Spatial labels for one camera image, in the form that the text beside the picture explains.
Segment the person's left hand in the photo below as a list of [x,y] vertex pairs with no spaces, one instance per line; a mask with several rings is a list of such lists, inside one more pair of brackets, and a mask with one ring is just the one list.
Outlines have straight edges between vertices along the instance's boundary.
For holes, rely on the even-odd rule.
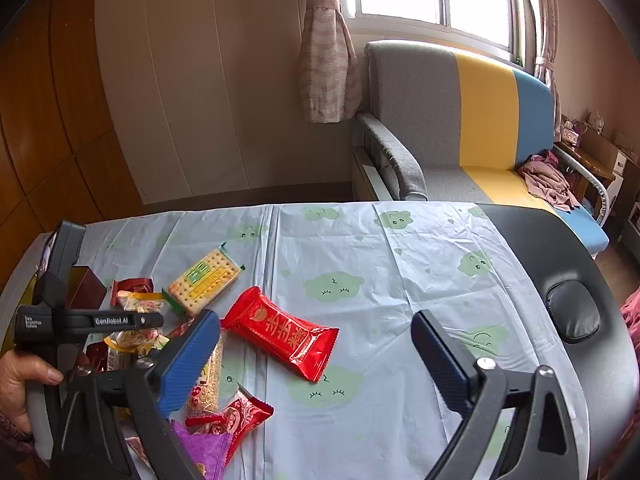
[[27,413],[26,382],[56,386],[64,375],[39,356],[14,350],[1,358],[1,413],[24,434],[32,433]]

